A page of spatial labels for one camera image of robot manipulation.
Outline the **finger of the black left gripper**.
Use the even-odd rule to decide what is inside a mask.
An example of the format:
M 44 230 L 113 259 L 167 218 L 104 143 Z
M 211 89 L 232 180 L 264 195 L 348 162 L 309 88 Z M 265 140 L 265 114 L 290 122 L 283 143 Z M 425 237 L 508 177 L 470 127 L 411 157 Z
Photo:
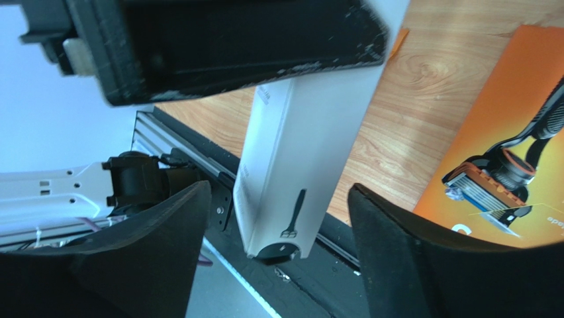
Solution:
M 25 44 L 114 106 L 199 99 L 302 74 L 380 66 L 368 1 L 21 1 Z

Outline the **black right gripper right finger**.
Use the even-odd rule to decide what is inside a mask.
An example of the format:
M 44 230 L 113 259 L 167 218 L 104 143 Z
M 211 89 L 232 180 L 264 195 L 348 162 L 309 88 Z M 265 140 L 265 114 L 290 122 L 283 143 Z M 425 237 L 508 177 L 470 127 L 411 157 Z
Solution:
M 350 188 L 348 208 L 370 316 L 563 316 L 562 243 L 475 239 L 362 184 Z

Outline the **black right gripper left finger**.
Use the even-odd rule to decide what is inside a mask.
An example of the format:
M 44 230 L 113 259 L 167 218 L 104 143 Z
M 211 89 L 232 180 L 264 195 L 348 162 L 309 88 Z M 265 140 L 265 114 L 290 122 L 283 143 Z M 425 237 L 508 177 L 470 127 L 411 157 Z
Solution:
M 197 182 L 61 248 L 1 255 L 2 317 L 184 317 L 211 207 Z

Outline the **tall white razor box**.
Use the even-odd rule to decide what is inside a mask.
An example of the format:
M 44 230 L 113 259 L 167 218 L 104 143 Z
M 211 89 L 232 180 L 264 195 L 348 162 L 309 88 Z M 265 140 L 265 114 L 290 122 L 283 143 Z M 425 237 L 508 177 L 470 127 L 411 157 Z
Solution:
M 234 208 L 261 258 L 293 221 L 306 258 L 398 36 L 408 1 L 266 1 L 246 7 L 256 90 Z

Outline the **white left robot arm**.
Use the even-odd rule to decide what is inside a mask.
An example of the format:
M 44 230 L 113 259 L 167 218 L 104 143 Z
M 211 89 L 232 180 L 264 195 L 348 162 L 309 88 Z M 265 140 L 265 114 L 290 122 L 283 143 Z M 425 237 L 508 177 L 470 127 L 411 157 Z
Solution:
M 115 107 L 200 99 L 303 75 L 383 64 L 376 1 L 2 1 L 19 36 L 65 76 L 97 80 Z M 152 158 L 1 174 L 1 222 L 95 219 L 172 194 Z

